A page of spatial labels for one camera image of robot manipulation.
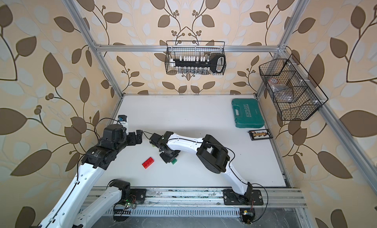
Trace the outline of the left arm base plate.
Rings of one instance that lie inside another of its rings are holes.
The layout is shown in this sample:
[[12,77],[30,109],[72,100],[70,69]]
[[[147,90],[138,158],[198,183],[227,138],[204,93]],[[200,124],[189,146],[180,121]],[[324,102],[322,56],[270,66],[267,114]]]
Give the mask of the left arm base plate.
[[121,192],[121,200],[118,202],[121,205],[126,204],[144,204],[146,199],[146,189],[142,188],[127,188]]

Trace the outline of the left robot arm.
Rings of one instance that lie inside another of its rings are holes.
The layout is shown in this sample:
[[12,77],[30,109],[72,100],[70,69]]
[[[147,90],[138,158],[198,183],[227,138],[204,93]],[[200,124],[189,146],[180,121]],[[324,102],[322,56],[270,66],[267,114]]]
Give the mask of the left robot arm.
[[80,210],[93,186],[110,163],[127,146],[142,143],[142,130],[129,133],[125,123],[109,125],[98,143],[83,156],[77,174],[51,212],[39,223],[40,228],[91,228],[116,205],[135,208],[137,196],[129,182],[114,179],[105,192],[83,211]]

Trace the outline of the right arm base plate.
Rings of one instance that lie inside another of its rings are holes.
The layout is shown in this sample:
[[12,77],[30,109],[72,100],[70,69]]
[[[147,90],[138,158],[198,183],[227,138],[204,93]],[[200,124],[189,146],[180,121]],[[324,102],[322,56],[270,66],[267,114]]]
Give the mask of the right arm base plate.
[[260,190],[252,190],[245,195],[237,194],[232,189],[224,189],[222,192],[225,205],[264,205]]

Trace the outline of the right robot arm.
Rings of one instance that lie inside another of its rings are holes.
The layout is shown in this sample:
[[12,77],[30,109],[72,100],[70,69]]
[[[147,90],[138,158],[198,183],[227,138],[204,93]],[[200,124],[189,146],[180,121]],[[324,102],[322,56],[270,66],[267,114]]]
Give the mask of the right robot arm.
[[195,154],[206,169],[224,175],[234,193],[250,200],[253,186],[235,170],[229,156],[230,149],[223,146],[213,136],[190,138],[167,131],[164,135],[152,134],[150,144],[157,147],[165,163],[171,163],[180,152]]

